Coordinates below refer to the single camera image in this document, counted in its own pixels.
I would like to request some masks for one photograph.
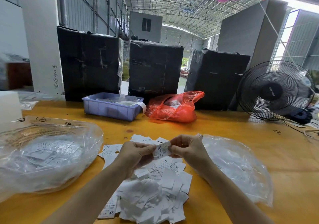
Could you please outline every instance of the fan grille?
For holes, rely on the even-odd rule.
[[[268,61],[254,66],[242,76],[237,101],[249,114],[265,120],[282,120],[298,114],[313,99],[313,92],[302,82],[308,72],[289,61]]]

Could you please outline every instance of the orange table surface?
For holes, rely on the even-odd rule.
[[[53,117],[96,123],[104,131],[103,144],[122,144],[133,134],[152,139],[171,139],[179,134],[217,135],[238,140],[267,166],[273,181],[273,207],[258,206],[275,223],[318,223],[319,147],[301,133],[279,123],[251,121],[244,112],[196,111],[197,120],[182,124],[152,120],[139,114],[132,122],[86,115],[79,102],[41,101],[23,115]],[[64,190],[49,194],[16,194],[0,203],[1,224],[36,224],[52,214],[74,193],[97,175],[104,165],[97,157],[84,173]],[[231,223],[207,182],[186,166],[193,175],[189,200],[184,204],[186,220],[181,223]],[[96,224],[131,223],[118,217],[96,220]]]

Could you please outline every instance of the black wrapped package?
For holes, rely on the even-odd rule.
[[[82,101],[99,92],[119,93],[123,71],[123,40],[58,26],[66,101]]]
[[[184,92],[205,93],[195,109],[227,110],[249,60],[238,53],[194,50]]]
[[[181,74],[183,46],[147,41],[130,42],[129,95],[149,99],[176,94]]]

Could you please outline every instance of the hand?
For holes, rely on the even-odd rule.
[[[152,153],[155,149],[156,145],[125,142],[114,163],[117,163],[124,169],[126,179],[130,178],[134,170],[154,160]]]
[[[185,161],[201,174],[207,165],[212,163],[211,158],[198,136],[179,135],[171,141],[169,150],[173,153],[173,158],[184,158]]]

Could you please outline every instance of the blue plastic tray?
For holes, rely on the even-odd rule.
[[[111,117],[129,122],[133,121],[142,110],[142,107],[140,105],[125,106],[107,101],[96,100],[97,98],[107,99],[116,96],[120,95],[101,92],[83,97],[82,100],[84,102],[84,112],[87,114]],[[142,102],[144,100],[143,97],[138,97],[138,99],[139,102]]]

